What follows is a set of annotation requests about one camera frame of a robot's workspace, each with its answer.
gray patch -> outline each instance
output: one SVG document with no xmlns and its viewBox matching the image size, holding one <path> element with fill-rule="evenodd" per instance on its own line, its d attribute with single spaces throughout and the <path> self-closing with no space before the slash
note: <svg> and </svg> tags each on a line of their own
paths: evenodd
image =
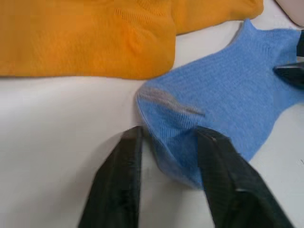
<svg viewBox="0 0 304 228">
<path fill-rule="evenodd" d="M 198 114 L 203 115 L 200 110 L 192 107 L 187 107 L 181 105 L 171 94 L 162 91 L 160 89 L 150 88 L 150 87 L 142 87 L 138 92 L 137 96 L 143 98 L 145 100 L 158 103 L 163 105 L 173 111 L 179 113 L 186 113 L 186 114 Z"/>
</svg>

sock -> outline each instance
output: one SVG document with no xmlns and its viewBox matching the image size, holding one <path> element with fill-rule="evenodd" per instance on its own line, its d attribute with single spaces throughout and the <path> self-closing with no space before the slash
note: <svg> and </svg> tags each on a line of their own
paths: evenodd
<svg viewBox="0 0 304 228">
<path fill-rule="evenodd" d="M 0 75 L 152 78 L 173 66 L 177 33 L 262 10 L 263 0 L 0 0 Z"/>
<path fill-rule="evenodd" d="M 246 20 L 222 51 L 146 82 L 137 93 L 140 114 L 155 141 L 160 169 L 202 188 L 197 126 L 229 137 L 249 161 L 279 115 L 304 101 L 304 91 L 283 82 L 273 67 L 296 61 L 300 31 L 258 30 Z"/>
</svg>

orange sock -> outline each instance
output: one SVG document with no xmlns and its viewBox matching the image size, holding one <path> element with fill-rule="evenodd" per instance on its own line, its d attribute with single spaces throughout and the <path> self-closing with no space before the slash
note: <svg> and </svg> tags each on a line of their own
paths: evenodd
<svg viewBox="0 0 304 228">
<path fill-rule="evenodd" d="M 253 18 L 263 0 L 0 0 L 0 76 L 148 79 L 176 34 Z"/>
</svg>

blue sock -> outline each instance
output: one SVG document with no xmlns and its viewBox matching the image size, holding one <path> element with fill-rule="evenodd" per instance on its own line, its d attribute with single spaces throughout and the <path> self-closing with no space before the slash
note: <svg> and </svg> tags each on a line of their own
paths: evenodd
<svg viewBox="0 0 304 228">
<path fill-rule="evenodd" d="M 231 138 L 247 161 L 272 131 L 279 115 L 304 101 L 304 91 L 273 73 L 296 62 L 300 31 L 258 30 L 249 20 L 222 51 L 146 82 L 139 111 L 155 141 L 160 169 L 202 188 L 194 129 L 211 128 Z"/>
</svg>

white surface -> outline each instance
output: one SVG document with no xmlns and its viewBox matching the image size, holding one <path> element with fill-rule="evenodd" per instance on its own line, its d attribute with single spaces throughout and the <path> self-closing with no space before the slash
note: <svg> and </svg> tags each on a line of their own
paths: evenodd
<svg viewBox="0 0 304 228">
<path fill-rule="evenodd" d="M 264 5 L 253 20 L 256 27 L 294 26 L 273 0 Z M 177 37 L 174 67 L 222 49 L 239 25 L 226 22 Z M 142 83 L 97 77 L 0 80 L 1 228 L 76 227 L 96 169 L 120 132 L 139 123 L 133 97 Z M 303 136 L 301 104 L 279 118 L 252 161 L 297 228 L 304 227 Z M 212 227 L 203 192 L 164 177 L 150 155 L 146 149 L 141 227 Z"/>
</svg>

